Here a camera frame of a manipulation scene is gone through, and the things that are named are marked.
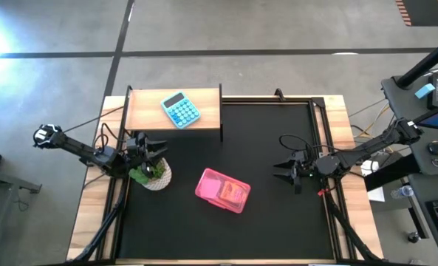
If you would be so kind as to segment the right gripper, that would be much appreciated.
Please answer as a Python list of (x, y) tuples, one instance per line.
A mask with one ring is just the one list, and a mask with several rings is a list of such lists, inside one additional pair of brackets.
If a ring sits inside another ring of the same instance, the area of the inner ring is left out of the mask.
[(313, 165), (313, 160), (308, 156), (308, 152), (304, 150), (294, 151), (294, 158), (285, 160), (282, 163), (277, 163), (274, 165), (276, 168), (292, 168), (293, 171), (286, 171), (281, 173), (274, 173), (273, 176), (283, 180), (290, 185), (294, 185), (295, 181), (300, 181), (304, 177), (314, 177), (315, 169)]

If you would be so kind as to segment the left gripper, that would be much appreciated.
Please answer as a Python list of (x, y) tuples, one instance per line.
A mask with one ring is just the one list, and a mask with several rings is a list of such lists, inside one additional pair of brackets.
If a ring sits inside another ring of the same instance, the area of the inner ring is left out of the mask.
[[(166, 140), (147, 140), (149, 149), (158, 149), (148, 153), (150, 163), (158, 163), (167, 153)], [(146, 134), (135, 132), (134, 136), (126, 141), (126, 151), (128, 158), (128, 170), (141, 166), (143, 162), (148, 162), (146, 158)]]

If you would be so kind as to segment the pale sticky note pad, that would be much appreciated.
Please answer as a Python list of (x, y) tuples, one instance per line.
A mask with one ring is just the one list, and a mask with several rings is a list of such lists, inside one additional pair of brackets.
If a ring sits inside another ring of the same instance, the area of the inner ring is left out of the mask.
[(216, 179), (204, 179), (199, 188), (199, 194), (204, 198), (214, 198), (216, 197), (219, 189), (221, 188), (222, 182)]

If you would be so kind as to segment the pink translucent pencil case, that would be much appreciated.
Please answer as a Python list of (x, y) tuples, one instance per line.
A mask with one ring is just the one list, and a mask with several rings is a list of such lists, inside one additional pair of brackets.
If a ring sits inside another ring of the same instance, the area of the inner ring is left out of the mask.
[(247, 183), (206, 168), (197, 184), (195, 195), (211, 205), (240, 214), (251, 187)]

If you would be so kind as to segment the white triangle-patterned plant pot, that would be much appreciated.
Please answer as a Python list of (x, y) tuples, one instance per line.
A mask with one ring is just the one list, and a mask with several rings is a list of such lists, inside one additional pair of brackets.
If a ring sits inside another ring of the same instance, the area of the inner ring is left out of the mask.
[(165, 158), (161, 159), (161, 164), (164, 168), (164, 171), (160, 178), (153, 179), (152, 181), (148, 181), (146, 184), (143, 184), (143, 187), (147, 188), (150, 191), (160, 191), (168, 186), (172, 179), (172, 171), (171, 167), (168, 164)]

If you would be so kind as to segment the green artificial plant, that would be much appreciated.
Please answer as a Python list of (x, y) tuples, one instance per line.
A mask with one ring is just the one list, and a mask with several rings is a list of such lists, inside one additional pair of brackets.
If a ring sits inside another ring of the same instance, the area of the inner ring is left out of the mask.
[(158, 162), (158, 164), (153, 166), (154, 167), (154, 177), (152, 179), (148, 179), (142, 174), (140, 166), (138, 166), (137, 168), (133, 168), (129, 171), (130, 178), (132, 178), (134, 181), (136, 181), (137, 183), (139, 183), (141, 185), (146, 184), (148, 181), (152, 181), (153, 179), (160, 178), (163, 171), (164, 171), (164, 168), (163, 168), (160, 161)]

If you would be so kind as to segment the teal calculator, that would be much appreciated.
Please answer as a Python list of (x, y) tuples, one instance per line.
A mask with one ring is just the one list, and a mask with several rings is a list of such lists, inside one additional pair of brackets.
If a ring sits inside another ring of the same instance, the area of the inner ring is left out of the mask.
[(201, 117), (198, 108), (183, 91), (175, 92), (168, 98), (164, 98), (160, 105), (178, 129), (189, 127)]

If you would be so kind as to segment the wooden table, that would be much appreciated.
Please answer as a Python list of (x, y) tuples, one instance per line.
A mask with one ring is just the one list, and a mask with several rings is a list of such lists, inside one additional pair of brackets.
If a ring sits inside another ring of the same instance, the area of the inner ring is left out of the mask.
[[(326, 145), (333, 143), (339, 149), (355, 146), (352, 130), (341, 95), (323, 95), (325, 110), (317, 111), (318, 132)], [(106, 96), (101, 109), (102, 122), (112, 126), (117, 132), (120, 128), (123, 108), (128, 100), (124, 96)], [(351, 226), (363, 240), (369, 250), (382, 258), (383, 251), (374, 222), (374, 216), (367, 196), (365, 182), (359, 176), (358, 167), (353, 167), (341, 182), (341, 192), (334, 192), (332, 197), (337, 203), (346, 205), (346, 212)], [(100, 179), (100, 172), (89, 168), (86, 181), (92, 184), (83, 189), (80, 205), (75, 220), (67, 260), (80, 255), (101, 226), (106, 212), (112, 209), (109, 200), (116, 200), (120, 195), (121, 181), (110, 182), (107, 177)], [(114, 259), (116, 265), (330, 265), (335, 259)]]

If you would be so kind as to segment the white paper sheet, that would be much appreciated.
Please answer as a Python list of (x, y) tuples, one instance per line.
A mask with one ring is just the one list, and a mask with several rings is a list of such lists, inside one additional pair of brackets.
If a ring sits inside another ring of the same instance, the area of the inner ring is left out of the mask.
[(367, 192), (370, 201), (385, 202), (383, 187), (375, 188)]

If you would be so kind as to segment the black desk crossbar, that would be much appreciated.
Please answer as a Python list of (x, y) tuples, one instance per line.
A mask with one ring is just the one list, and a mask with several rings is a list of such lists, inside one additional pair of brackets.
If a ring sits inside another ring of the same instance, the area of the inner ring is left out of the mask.
[(367, 191), (372, 191), (387, 183), (391, 183), (409, 174), (420, 172), (414, 155), (402, 156), (401, 154), (391, 154), (386, 164), (364, 178)]

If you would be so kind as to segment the clear water bottle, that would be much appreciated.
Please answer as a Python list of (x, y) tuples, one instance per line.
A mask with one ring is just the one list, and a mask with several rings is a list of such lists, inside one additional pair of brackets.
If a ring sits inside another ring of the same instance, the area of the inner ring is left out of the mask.
[(391, 197), (395, 200), (412, 197), (414, 195), (414, 190), (410, 185), (403, 185), (391, 191)]

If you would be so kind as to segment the light blue block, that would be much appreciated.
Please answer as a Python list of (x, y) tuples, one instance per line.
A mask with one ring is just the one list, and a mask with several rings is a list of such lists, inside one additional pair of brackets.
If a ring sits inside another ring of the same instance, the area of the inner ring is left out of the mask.
[(435, 90), (435, 87), (432, 83), (427, 83), (424, 86), (422, 86), (420, 89), (418, 89), (414, 95), (418, 99), (422, 99), (428, 95), (430, 95)]

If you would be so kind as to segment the black pole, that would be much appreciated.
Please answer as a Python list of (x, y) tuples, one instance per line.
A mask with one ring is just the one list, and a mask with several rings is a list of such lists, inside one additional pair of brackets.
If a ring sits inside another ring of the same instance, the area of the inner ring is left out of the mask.
[(438, 64), (438, 47), (424, 57), (419, 63), (412, 67), (406, 74), (395, 81), (396, 85), (404, 90), (408, 90), (413, 82), (421, 75), (428, 72), (432, 67)]

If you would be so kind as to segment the wooden shelf with black frame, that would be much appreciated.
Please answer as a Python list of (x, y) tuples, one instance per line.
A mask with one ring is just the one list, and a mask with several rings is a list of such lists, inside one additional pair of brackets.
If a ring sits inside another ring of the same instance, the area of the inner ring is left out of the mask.
[(187, 129), (217, 129), (223, 141), (222, 85), (216, 88), (193, 89), (133, 89), (129, 101), (125, 127), (130, 131), (175, 130), (161, 102), (182, 92), (199, 110), (201, 117)]

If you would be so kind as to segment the black aluminium table frame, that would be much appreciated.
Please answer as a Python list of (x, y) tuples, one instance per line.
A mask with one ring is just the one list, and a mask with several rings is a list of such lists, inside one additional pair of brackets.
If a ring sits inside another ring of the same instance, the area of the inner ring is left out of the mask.
[[(124, 95), (124, 97), (129, 101), (129, 93), (130, 90), (128, 90), (128, 92), (126, 93), (126, 95)], [(315, 128), (315, 133), (317, 134), (317, 139), (320, 143), (324, 144), (324, 148), (322, 150), (323, 154), (327, 154), (328, 153), (328, 147), (331, 145), (328, 144), (326, 145), (324, 143), (324, 141), (320, 138), (319, 136), (319, 132), (318, 132), (318, 124), (317, 124), (317, 118), (318, 118), (318, 113), (317, 111), (323, 111), (325, 110), (326, 106), (324, 103), (324, 99), (322, 98), (323, 95), (285, 95), (286, 100), (284, 102), (280, 102), (278, 97), (275, 95), (238, 95), (238, 96), (233, 96), (233, 95), (222, 95), (222, 108), (225, 104), (230, 103), (232, 100), (239, 100), (241, 102), (245, 101), (245, 100), (250, 100), (250, 101), (258, 101), (260, 103), (278, 103), (278, 104), (297, 104), (299, 101), (301, 100), (308, 100), (310, 102), (309, 106), (311, 108), (311, 120), (312, 122), (316, 125)], [(126, 107), (123, 108), (122, 111), (122, 115), (121, 115), (121, 122), (120, 122), (120, 128), (118, 129), (118, 132), (121, 132), (123, 129), (125, 129), (125, 118), (126, 118), (126, 113), (127, 113), (127, 105)], [(222, 110), (222, 122), (224, 122), (224, 117), (223, 117), (223, 110)], [(341, 185), (339, 185), (339, 187), (332, 192), (332, 194), (334, 192), (341, 192)], [(111, 203), (113, 205), (115, 199), (111, 199), (109, 200), (109, 203)], [(339, 205), (340, 210), (346, 215), (346, 217), (348, 218), (348, 214), (346, 212), (346, 205), (344, 203), (337, 203)]]

